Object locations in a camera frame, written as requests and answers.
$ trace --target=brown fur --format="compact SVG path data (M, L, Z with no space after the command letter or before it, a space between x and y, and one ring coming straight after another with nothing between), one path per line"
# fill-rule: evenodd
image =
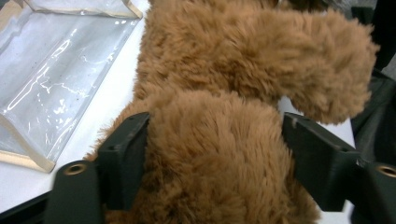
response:
M98 142L148 111L146 172L132 210L107 222L313 223L276 102L287 95L323 122L359 113L375 61L370 29L270 1L151 4L134 100Z

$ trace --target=fluffy fur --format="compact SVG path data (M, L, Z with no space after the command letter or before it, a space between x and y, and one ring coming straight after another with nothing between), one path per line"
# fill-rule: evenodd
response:
M146 172L132 210L107 222L315 222L276 103L287 95L322 122L359 113L375 61L370 29L267 0L150 2L134 100L98 142L148 111Z

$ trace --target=white surface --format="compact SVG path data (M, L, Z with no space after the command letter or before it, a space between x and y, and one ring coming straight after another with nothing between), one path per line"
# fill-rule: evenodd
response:
M132 2L142 11L149 8L147 0L133 0ZM99 136L99 129L103 128L104 124L109 124L132 100L133 79L143 31L144 20L137 24L113 63L52 173L44 174L0 162L0 213L49 191L56 171L71 161L81 160L87 152L91 151L91 146ZM347 122L342 129L332 127L332 131L354 146L353 138L350 138L352 136L350 122ZM322 213L322 220L319 223L349 223L350 208L351 204L348 203L344 213Z

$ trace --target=teddy bear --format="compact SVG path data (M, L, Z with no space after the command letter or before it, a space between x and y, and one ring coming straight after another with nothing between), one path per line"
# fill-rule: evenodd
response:
M277 102L287 96L323 123L360 113L371 28L286 0L150 4L134 98L97 143L149 112L145 173L132 209L106 211L106 222L315 223Z

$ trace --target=brown teddy bear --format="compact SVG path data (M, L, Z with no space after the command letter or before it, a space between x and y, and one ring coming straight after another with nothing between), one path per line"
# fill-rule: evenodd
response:
M361 112L375 62L370 28L286 0L150 3L134 99L98 141L148 111L145 174L133 208L106 221L314 223L276 104L288 96L324 123Z

